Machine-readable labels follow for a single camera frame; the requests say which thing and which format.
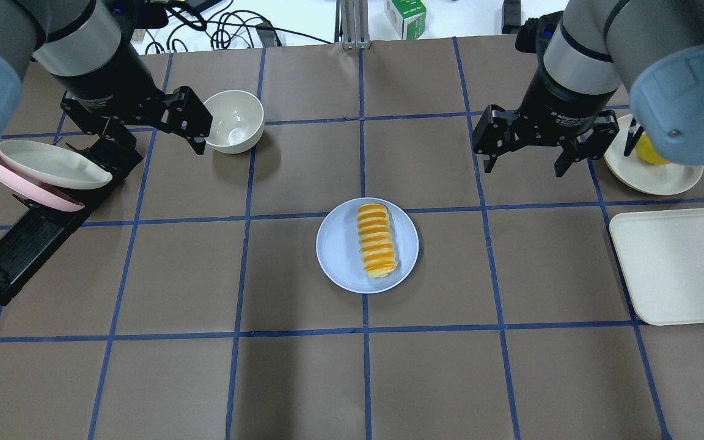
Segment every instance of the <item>white floor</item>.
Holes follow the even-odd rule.
[[[562,10],[567,6],[568,1],[522,0],[521,18],[525,20],[528,17],[539,17],[542,14]],[[333,40],[336,0],[224,0],[214,8],[204,11],[203,16],[210,17],[213,12],[225,8],[230,2],[232,7],[227,9],[228,12],[249,9],[267,17],[274,27],[299,31],[328,41]],[[423,3],[428,9],[428,21],[425,33],[421,36],[422,39],[501,33],[503,0],[423,0]],[[165,45],[168,35],[179,23],[178,20],[171,18],[167,27],[151,33],[157,42]],[[384,0],[368,0],[368,23],[372,41],[398,39],[398,34],[385,17]],[[260,42],[256,34],[254,35],[255,45],[258,46]],[[174,37],[181,39],[190,51],[210,50],[209,37],[203,32],[184,26],[174,34]],[[320,44],[307,37],[283,32],[279,33],[279,38],[285,45]],[[133,45],[139,53],[145,53],[149,42],[151,37],[146,35],[142,42],[133,42]],[[242,38],[236,38],[234,42],[232,48],[246,47]],[[183,52],[184,47],[178,45],[177,50]]]

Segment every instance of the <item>green and white box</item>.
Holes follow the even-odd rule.
[[[385,15],[402,40],[416,40],[425,31],[428,9],[421,0],[385,0]]]

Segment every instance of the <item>yellow object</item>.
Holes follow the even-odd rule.
[[[379,203],[357,209],[357,236],[363,270],[371,278],[383,278],[396,270],[395,245],[387,208]]]
[[[642,136],[640,136],[640,140],[638,140],[637,145],[634,146],[634,151],[637,151],[638,158],[643,159],[643,161],[649,164],[667,165],[670,162],[662,158],[662,156],[659,156],[659,153],[656,153],[651,139],[648,138],[648,133],[643,133]]]

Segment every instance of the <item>brown table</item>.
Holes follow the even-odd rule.
[[[559,151],[526,148],[480,178],[469,129],[536,67],[513,43],[147,56],[165,89],[260,95],[265,136],[195,156],[135,133],[146,160],[0,309],[0,439],[704,439],[704,325],[638,322],[606,230],[704,207],[704,176],[654,199],[601,162],[556,179]],[[90,145],[61,94],[33,65],[6,137]],[[324,215],[361,195],[422,245],[371,297],[315,256]],[[22,211],[0,185],[0,236]]]

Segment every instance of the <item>bread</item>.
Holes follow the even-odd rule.
[[[382,278],[396,270],[396,251],[387,208],[379,203],[357,209],[357,236],[363,270],[371,278]]]

